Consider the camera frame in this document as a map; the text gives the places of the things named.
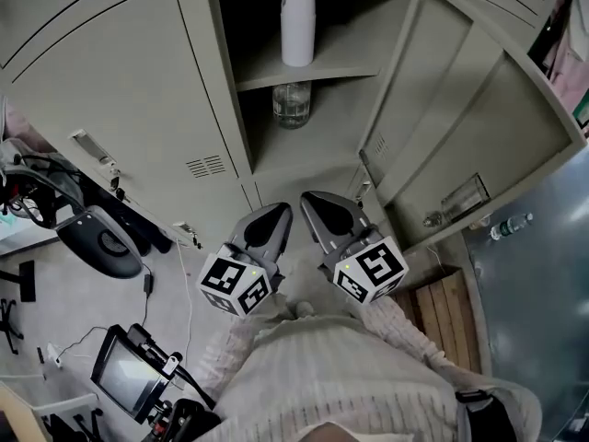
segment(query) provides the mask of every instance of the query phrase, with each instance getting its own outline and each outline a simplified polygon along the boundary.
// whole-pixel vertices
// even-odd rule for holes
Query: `white knit sweater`
[[[351,312],[233,320],[193,371],[223,419],[199,440],[295,442],[332,422],[386,435],[379,441],[452,441],[455,390],[491,387],[514,395],[524,421],[518,439],[537,439],[541,412],[530,391],[454,366],[388,297]]]

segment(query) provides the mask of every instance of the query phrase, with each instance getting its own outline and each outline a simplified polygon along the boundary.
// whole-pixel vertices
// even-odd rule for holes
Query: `locker vent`
[[[225,172],[223,160],[219,156],[197,158],[196,160],[187,162],[186,165],[191,171],[191,174],[197,179],[206,177],[207,175]]]
[[[388,145],[381,133],[376,135],[375,154],[383,160],[387,157],[388,154]]]

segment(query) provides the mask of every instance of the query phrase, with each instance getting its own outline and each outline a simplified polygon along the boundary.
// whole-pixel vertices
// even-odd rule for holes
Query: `water bottle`
[[[512,216],[507,221],[503,221],[498,225],[493,226],[491,228],[491,237],[494,240],[499,240],[504,236],[510,236],[514,232],[523,229],[527,225],[531,225],[533,219],[534,215],[531,213]]]

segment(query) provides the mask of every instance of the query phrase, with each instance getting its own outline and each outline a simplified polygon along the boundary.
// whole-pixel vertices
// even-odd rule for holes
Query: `person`
[[[455,366],[391,297],[340,314],[288,308],[280,294],[260,307],[228,318],[192,370],[222,419],[199,441],[477,440],[461,422],[461,390],[502,393],[512,440],[537,440],[531,391]]]

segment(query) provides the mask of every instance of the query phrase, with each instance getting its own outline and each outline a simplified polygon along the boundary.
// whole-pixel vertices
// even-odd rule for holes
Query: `white spray bottle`
[[[313,62],[315,0],[283,0],[281,39],[286,65],[304,67]]]

